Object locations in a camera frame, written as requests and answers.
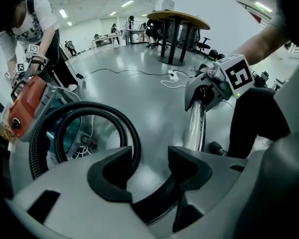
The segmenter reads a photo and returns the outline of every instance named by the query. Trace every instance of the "power cable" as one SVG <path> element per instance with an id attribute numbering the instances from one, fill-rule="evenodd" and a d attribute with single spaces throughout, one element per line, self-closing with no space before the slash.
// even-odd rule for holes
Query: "power cable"
<path id="1" fill-rule="evenodd" d="M 140 72 L 140 73 L 144 73 L 146 75 L 157 75 L 157 76 L 164 76 L 164 75 L 171 75 L 171 74 L 149 74 L 149 73 L 146 73 L 146 72 L 143 72 L 143 71 L 140 71 L 140 70 L 123 70 L 123 71 L 120 71 L 120 72 L 115 72 L 113 71 L 112 69 L 108 69 L 108 68 L 102 68 L 102 69 L 97 69 L 91 73 L 88 73 L 83 79 L 89 77 L 91 74 L 97 72 L 97 71 L 102 71 L 102 70 L 109 70 L 113 73 L 116 73 L 116 74 L 119 74 L 119 73 L 122 73 L 122 72 Z"/>
<path id="2" fill-rule="evenodd" d="M 188 77 L 190 77 L 186 72 L 184 72 L 184 71 L 179 71 L 179 70 L 173 70 L 173 72 L 182 72 L 182 73 L 184 73 L 184 74 L 186 74 L 186 76 L 188 76 Z"/>
<path id="3" fill-rule="evenodd" d="M 167 86 L 166 84 L 164 84 L 163 82 L 175 83 L 176 81 L 173 81 L 173 82 L 170 82 L 170 81 L 160 81 L 160 83 L 161 83 L 162 85 L 164 85 L 165 87 L 167 87 L 167 88 L 169 88 L 169 89 L 177 89 L 177 88 L 180 88 L 180 87 L 185 87 L 185 85 L 179 85 L 179 86 L 177 86 L 177 87 L 169 87 L 169 86 Z"/>
<path id="4" fill-rule="evenodd" d="M 231 105 L 231 103 L 229 103 L 228 101 L 223 100 L 222 102 L 225 102 L 225 103 L 229 104 L 233 109 L 235 109 L 235 107 L 233 107 L 233 106 Z"/>

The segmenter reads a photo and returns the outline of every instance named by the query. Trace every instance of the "wooden tabletop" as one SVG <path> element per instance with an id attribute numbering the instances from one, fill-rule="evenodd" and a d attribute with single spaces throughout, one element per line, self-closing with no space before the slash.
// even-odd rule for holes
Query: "wooden tabletop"
<path id="1" fill-rule="evenodd" d="M 164 19 L 175 19 L 175 17 L 180 17 L 181 25 L 188 25 L 189 23 L 192 23 L 194 27 L 197 27 L 199 29 L 205 29 L 205 30 L 210 29 L 210 25 L 205 21 L 201 20 L 200 18 L 179 11 L 173 11 L 173 10 L 153 11 L 149 13 L 147 17 L 149 19 L 157 20 L 157 21 L 163 21 Z"/>

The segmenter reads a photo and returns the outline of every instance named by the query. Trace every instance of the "backpack strap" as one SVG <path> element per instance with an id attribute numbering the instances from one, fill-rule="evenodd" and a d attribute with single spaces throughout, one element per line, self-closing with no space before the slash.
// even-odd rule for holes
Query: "backpack strap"
<path id="1" fill-rule="evenodd" d="M 25 7 L 26 10 L 33 16 L 35 16 L 34 13 L 34 0 L 25 0 Z"/>

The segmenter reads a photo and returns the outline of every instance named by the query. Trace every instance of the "forearm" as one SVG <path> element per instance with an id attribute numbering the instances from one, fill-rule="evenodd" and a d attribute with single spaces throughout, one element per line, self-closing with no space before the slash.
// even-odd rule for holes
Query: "forearm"
<path id="1" fill-rule="evenodd" d="M 46 51 L 48 50 L 51 41 L 53 39 L 55 30 L 54 26 L 48 27 L 43 34 L 41 44 L 39 46 L 39 54 L 45 56 Z"/>
<path id="2" fill-rule="evenodd" d="M 282 31 L 269 24 L 233 53 L 244 55 L 249 65 L 255 65 L 278 50 L 287 41 L 288 39 Z"/>
<path id="3" fill-rule="evenodd" d="M 8 65 L 8 71 L 9 71 L 10 77 L 12 78 L 13 77 L 14 67 L 16 65 L 16 56 L 14 56 L 13 58 L 11 58 L 7 62 L 7 65 Z"/>
<path id="4" fill-rule="evenodd" d="M 268 56 L 266 51 L 266 45 L 262 43 L 256 35 L 245 42 L 233 53 L 244 55 L 249 65 L 255 65 Z"/>

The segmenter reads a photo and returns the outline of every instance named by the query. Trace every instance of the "black hose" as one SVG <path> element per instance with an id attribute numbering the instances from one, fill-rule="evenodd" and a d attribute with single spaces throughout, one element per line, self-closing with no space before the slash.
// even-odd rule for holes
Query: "black hose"
<path id="1" fill-rule="evenodd" d="M 49 130 L 50 125 L 55 124 L 64 114 L 67 114 L 72 110 L 80 108 L 97 108 L 105 110 L 117 116 L 127 126 L 128 130 L 131 133 L 134 144 L 132 170 L 129 176 L 131 177 L 135 173 L 141 159 L 141 143 L 135 127 L 123 113 L 121 113 L 115 108 L 99 103 L 81 101 L 62 105 L 56 108 L 55 110 L 51 111 L 42 120 L 39 121 L 38 125 L 36 126 L 33 132 L 33 136 L 29 146 L 29 164 L 32 178 L 36 179 L 48 170 L 46 164 L 47 151 L 45 150 L 46 148 L 44 148 L 44 142 L 42 140 L 45 139 L 46 133 Z"/>
<path id="2" fill-rule="evenodd" d="M 116 127 L 117 131 L 119 132 L 120 147 L 127 146 L 126 132 L 125 132 L 122 124 L 119 122 L 119 120 L 117 118 L 115 118 L 111 113 L 108 113 L 108 112 L 105 112 L 103 110 L 96 109 L 96 108 L 81 108 L 81 109 L 77 109 L 77 110 L 74 110 L 73 112 L 71 112 L 63 120 L 58 131 L 54 135 L 54 150 L 55 150 L 55 156 L 56 156 L 58 163 L 67 161 L 67 157 L 64 152 L 63 140 L 64 140 L 64 136 L 65 136 L 68 126 L 76 118 L 79 118 L 80 116 L 84 116 L 84 115 L 97 115 L 97 116 L 101 116 L 101 117 L 109 120 Z"/>

